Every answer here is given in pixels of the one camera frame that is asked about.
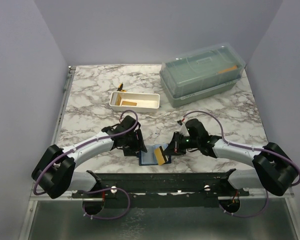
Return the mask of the blue card holder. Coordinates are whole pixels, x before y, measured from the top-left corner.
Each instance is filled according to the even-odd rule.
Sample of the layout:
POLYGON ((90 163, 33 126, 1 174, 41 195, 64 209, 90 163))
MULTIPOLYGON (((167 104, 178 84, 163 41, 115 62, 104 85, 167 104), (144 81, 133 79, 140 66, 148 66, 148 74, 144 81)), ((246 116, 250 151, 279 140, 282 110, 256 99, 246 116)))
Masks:
POLYGON ((167 143, 155 144, 155 145, 146 145, 147 152, 139 151, 136 156, 138 157, 138 164, 140 166, 158 166, 158 161, 155 157, 155 149, 162 146, 163 150, 168 147, 167 143))

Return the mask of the white rectangular tray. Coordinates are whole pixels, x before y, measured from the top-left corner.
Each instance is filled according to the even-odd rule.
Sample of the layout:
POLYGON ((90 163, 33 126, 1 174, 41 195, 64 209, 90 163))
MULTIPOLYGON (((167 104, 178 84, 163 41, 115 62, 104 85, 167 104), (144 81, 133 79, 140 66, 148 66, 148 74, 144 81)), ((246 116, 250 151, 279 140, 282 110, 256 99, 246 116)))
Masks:
POLYGON ((114 106, 111 105, 112 94, 110 95, 109 106, 114 111, 133 110, 137 113, 156 113, 160 107, 160 95, 157 93, 136 93, 136 92, 119 92, 122 101, 136 102, 137 106, 114 106))

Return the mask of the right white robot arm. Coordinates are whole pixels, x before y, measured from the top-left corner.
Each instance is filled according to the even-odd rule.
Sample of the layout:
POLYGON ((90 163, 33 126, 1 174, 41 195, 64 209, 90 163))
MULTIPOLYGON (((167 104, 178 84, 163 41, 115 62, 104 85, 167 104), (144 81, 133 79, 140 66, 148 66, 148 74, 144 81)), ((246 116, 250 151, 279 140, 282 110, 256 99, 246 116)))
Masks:
POLYGON ((220 183, 220 191, 231 196, 243 188, 265 189, 283 196, 299 175, 284 151, 275 143, 253 147, 227 143, 221 136, 211 135, 196 118, 188 120, 180 131, 173 133, 171 142, 163 150, 165 156, 181 156, 188 151, 200 151, 215 159, 233 160, 250 167, 248 170, 230 170, 220 183))

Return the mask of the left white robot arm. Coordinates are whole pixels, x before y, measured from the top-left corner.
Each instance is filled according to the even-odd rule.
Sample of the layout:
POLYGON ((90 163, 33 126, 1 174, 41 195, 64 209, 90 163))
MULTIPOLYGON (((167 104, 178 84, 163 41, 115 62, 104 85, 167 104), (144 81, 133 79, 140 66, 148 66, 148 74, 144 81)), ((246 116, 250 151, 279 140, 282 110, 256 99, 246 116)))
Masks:
POLYGON ((127 115, 120 123, 104 127, 80 143, 67 147, 49 146, 31 174, 35 186, 41 187, 41 194, 47 194, 51 199, 66 191, 80 191, 91 198, 97 197, 101 191, 98 176, 90 170, 76 172, 75 169, 114 149, 122 150, 124 156, 147 152, 140 127, 135 118, 127 115))

